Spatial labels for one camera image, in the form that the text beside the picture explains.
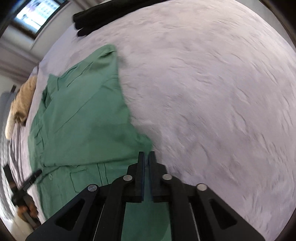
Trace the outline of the person left hand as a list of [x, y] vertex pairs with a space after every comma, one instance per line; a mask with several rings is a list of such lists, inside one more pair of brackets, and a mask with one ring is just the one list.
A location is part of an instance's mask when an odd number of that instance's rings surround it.
[[25, 220], [24, 213], [28, 213], [31, 218], [37, 218], [38, 217], [38, 211], [37, 207], [35, 206], [34, 202], [31, 202], [28, 206], [19, 206], [17, 210], [17, 215], [22, 220]]

